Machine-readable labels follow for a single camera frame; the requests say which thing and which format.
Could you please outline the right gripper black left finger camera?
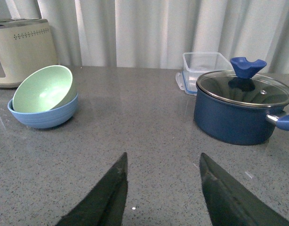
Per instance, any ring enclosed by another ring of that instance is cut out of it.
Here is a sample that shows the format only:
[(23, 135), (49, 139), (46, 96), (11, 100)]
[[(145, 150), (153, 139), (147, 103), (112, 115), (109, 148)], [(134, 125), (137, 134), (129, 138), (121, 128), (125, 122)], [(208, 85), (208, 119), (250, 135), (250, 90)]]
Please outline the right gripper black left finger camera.
[(58, 226), (120, 226), (128, 193), (128, 156), (124, 152), (87, 196)]

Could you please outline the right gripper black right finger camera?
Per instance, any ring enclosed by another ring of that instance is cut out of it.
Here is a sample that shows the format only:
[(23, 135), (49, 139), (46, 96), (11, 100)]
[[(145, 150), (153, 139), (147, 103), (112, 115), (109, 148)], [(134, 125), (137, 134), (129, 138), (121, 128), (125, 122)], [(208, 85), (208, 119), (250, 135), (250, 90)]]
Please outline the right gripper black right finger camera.
[(289, 226), (207, 154), (201, 153), (202, 191), (214, 226)]

